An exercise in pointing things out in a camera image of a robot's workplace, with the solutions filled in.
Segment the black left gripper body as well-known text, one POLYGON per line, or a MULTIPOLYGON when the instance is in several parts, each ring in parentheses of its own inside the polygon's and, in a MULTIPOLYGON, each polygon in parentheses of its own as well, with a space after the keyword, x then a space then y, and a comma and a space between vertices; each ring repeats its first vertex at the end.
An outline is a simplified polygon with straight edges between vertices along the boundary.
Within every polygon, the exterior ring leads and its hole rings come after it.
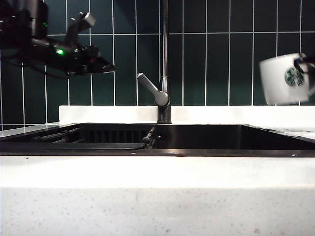
POLYGON ((101 57, 97 46, 71 47, 54 39, 33 39, 31 59, 65 73, 86 75, 87 70, 99 70, 97 58, 101 57))

